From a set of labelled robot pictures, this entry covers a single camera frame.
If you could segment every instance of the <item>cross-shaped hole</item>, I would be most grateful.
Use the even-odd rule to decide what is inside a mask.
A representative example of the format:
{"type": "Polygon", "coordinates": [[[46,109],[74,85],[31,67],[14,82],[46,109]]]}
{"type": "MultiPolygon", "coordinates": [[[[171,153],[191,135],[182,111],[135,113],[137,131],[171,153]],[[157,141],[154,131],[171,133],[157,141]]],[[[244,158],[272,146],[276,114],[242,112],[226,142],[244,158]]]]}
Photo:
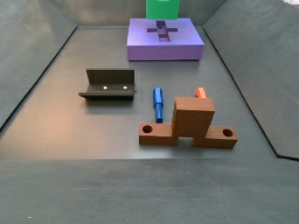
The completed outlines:
{"type": "Polygon", "coordinates": [[[171,42],[169,32],[178,32],[178,28],[167,28],[165,21],[157,21],[157,28],[149,28],[147,32],[158,32],[159,41],[171,42]]]}

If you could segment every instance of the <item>bracket hole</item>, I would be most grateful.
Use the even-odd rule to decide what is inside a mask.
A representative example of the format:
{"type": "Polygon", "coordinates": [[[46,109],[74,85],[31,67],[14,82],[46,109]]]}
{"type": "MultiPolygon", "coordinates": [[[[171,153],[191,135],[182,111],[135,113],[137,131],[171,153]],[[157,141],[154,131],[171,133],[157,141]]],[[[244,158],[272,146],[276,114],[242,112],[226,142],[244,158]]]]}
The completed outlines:
{"type": "Polygon", "coordinates": [[[151,133],[153,131],[154,131],[153,126],[146,125],[146,126],[143,127],[143,132],[145,132],[145,133],[151,133]]]}
{"type": "Polygon", "coordinates": [[[234,136],[234,133],[233,133],[232,129],[225,129],[222,131],[222,133],[224,133],[225,137],[233,137],[234,136]]]}

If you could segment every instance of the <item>brown wooden block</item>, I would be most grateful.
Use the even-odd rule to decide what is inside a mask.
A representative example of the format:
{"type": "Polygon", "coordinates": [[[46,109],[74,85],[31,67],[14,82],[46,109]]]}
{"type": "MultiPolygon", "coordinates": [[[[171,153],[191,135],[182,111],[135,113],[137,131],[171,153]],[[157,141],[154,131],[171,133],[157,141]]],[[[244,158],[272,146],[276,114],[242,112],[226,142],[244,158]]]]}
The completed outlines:
{"type": "Polygon", "coordinates": [[[179,137],[206,137],[214,114],[212,98],[177,97],[173,133],[179,137]]]}
{"type": "Polygon", "coordinates": [[[139,144],[178,145],[179,137],[173,135],[170,123],[141,123],[139,144]]]}
{"type": "Polygon", "coordinates": [[[206,138],[194,138],[194,146],[233,149],[238,140],[240,138],[234,127],[210,126],[206,138]]]}

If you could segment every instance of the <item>green block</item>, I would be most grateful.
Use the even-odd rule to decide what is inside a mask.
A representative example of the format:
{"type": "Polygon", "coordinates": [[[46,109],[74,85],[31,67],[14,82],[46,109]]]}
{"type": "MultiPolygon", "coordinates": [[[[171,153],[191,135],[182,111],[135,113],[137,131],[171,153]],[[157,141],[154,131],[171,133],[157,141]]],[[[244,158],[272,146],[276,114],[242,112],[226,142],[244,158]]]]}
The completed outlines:
{"type": "Polygon", "coordinates": [[[146,18],[177,19],[181,0],[146,0],[146,18]]]}

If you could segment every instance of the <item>purple platform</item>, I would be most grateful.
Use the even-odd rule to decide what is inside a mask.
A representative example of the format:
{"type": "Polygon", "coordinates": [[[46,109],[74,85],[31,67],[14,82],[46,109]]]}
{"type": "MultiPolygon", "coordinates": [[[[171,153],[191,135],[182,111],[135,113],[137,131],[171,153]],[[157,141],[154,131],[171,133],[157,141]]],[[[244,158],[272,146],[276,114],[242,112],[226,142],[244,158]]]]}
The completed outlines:
{"type": "Polygon", "coordinates": [[[129,60],[200,60],[204,46],[189,18],[165,21],[130,19],[129,60]]]}

